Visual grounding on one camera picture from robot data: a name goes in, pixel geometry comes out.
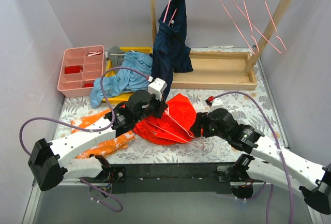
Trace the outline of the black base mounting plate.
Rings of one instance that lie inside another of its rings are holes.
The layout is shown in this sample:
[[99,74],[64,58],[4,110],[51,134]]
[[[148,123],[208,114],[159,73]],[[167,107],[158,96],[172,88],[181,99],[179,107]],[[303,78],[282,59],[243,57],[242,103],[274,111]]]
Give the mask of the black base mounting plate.
[[236,175],[234,162],[143,163],[112,165],[104,180],[85,177],[92,184],[112,185],[113,194],[143,192],[231,193],[231,185],[252,187]]

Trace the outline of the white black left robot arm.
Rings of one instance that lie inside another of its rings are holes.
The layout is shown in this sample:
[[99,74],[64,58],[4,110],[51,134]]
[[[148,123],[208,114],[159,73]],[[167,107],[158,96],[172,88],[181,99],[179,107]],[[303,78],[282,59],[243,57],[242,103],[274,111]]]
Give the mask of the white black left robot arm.
[[99,127],[100,131],[77,131],[49,142],[38,140],[28,166],[40,190],[47,191],[63,180],[80,177],[106,182],[111,175],[111,166],[102,155],[92,154],[86,159],[76,156],[104,141],[127,134],[146,117],[160,118],[167,107],[163,93],[139,90],[91,125]]

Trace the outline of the grey garment in tray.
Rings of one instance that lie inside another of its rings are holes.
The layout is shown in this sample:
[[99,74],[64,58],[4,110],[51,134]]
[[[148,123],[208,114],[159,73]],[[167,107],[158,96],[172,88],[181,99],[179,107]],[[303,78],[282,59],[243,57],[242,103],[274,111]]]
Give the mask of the grey garment in tray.
[[110,67],[120,67],[124,62],[125,53],[126,52],[121,50],[118,46],[111,47],[107,53]]

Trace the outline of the pink divided organizer bin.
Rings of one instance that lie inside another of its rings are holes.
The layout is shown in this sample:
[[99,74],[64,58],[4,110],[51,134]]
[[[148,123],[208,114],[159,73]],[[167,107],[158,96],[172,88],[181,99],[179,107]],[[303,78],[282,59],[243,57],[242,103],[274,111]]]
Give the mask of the pink divided organizer bin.
[[104,46],[65,50],[57,89],[65,97],[88,96],[106,66]]

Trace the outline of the floral patterned table mat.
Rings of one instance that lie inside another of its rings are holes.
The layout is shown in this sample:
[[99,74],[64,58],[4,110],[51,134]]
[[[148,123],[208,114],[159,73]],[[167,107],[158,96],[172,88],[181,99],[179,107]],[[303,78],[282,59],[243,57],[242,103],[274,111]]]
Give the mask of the floral patterned table mat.
[[[248,124],[262,131],[270,138],[277,137],[281,146],[288,142],[274,105],[272,95],[261,63],[254,67],[257,87],[241,94],[228,94],[220,97],[223,107],[239,123]],[[59,120],[70,123],[83,116],[90,116],[107,110],[102,103],[93,109],[88,97],[65,98]],[[119,150],[107,157],[109,163],[207,163],[235,161],[240,151],[218,138],[198,138],[186,144],[161,146],[143,140],[139,136],[129,142],[128,148]]]

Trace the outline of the wooden clothes rack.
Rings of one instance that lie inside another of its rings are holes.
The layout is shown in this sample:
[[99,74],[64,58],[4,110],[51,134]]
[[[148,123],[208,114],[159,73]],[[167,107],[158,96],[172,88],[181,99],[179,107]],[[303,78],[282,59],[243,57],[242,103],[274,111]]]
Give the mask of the wooden clothes rack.
[[[282,39],[278,36],[277,25],[281,21],[288,6],[292,0],[280,0],[274,13],[271,15],[267,0],[264,0],[264,4],[270,21],[263,32],[258,30],[250,20],[246,1],[243,0],[245,13],[239,8],[239,5],[235,1],[233,3],[242,12],[243,16],[247,19],[250,29],[251,38],[254,40],[255,49],[252,49],[252,55],[249,52],[201,52],[191,51],[190,58],[194,66],[193,72],[188,73],[175,73],[174,80],[171,86],[173,88],[190,88],[190,89],[229,89],[229,90],[244,90],[252,91],[257,86],[257,80],[255,77],[254,66],[257,63],[258,58],[261,56],[266,44],[269,43],[278,53],[282,54],[286,51]],[[157,35],[157,20],[156,20],[156,3],[155,0],[150,0],[151,4],[151,19],[152,19],[152,38],[155,42]],[[254,38],[253,28],[257,33],[261,35],[260,41],[257,43]],[[277,49],[271,42],[270,38],[275,34],[275,37],[283,45],[284,51]]]

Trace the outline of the orange white tie-dye shorts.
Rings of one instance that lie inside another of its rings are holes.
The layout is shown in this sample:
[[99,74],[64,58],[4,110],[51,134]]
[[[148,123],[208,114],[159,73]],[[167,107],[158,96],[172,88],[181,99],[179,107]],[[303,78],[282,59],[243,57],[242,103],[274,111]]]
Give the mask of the orange white tie-dye shorts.
[[[110,110],[105,110],[94,115],[80,117],[79,119],[72,120],[71,125],[86,128],[87,126],[94,124],[97,120],[104,117],[109,112]],[[90,149],[79,154],[76,158],[84,159],[89,158],[91,155],[101,155],[103,157],[107,157],[114,154],[117,150],[127,149],[129,142],[135,139],[136,138],[133,131],[129,131],[113,140],[106,140],[99,143],[97,146],[91,147]]]

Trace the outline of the navy blue mesh shorts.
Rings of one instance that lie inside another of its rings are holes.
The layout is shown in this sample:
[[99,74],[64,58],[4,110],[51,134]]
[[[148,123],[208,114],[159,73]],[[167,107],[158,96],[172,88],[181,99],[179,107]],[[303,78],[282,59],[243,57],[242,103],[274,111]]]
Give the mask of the navy blue mesh shorts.
[[163,22],[165,9],[158,23],[159,31],[153,45],[152,77],[166,81],[167,87],[163,91],[167,98],[174,73],[193,72],[193,66],[189,57],[191,48],[186,46],[187,14],[186,1],[177,0],[178,12],[175,15],[174,25],[168,26]]

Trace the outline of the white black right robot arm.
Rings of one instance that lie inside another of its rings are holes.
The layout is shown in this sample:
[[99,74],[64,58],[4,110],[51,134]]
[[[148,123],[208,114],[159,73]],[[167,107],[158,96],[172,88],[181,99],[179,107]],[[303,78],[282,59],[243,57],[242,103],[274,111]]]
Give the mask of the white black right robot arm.
[[330,214],[330,166],[304,159],[252,126],[239,124],[226,109],[198,113],[190,128],[196,137],[220,137],[242,152],[233,167],[239,181],[265,181],[291,192],[301,192],[305,203]]

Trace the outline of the red item in bin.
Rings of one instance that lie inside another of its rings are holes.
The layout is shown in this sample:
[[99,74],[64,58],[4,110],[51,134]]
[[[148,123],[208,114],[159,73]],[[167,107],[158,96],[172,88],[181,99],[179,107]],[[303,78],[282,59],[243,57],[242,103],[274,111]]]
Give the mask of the red item in bin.
[[81,72],[82,72],[82,66],[80,65],[67,66],[64,69],[64,74],[74,74]]

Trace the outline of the aluminium frame rail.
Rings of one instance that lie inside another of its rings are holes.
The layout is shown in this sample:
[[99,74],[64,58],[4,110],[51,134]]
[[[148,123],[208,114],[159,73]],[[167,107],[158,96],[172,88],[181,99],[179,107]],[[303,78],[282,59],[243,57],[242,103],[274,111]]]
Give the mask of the aluminium frame rail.
[[42,168],[30,163],[29,168],[34,176],[34,180],[22,223],[33,223],[41,192],[59,185],[64,180],[64,175],[69,173],[69,168],[60,168],[57,165]]

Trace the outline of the light blue shorts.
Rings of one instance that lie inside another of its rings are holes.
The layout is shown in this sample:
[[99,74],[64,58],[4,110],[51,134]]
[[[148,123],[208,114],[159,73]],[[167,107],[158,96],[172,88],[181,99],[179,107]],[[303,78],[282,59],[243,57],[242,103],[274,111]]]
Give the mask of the light blue shorts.
[[149,82],[137,71],[149,76],[152,74],[152,65],[153,59],[149,55],[139,52],[126,53],[122,66],[131,70],[119,69],[114,76],[103,78],[106,96],[112,98],[125,92],[146,90]]

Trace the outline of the yellow plastic tray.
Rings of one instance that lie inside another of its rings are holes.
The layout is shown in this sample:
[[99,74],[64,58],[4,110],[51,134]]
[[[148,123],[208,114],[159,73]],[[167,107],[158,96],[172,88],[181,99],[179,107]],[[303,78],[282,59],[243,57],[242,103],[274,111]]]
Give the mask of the yellow plastic tray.
[[110,60],[111,77],[104,77],[102,84],[106,93],[105,101],[111,104],[121,103],[129,99],[128,94],[133,95],[134,92],[148,88],[146,79],[135,71],[139,71],[146,75],[152,74],[152,49],[140,48],[123,48],[112,47],[108,51],[108,59]]

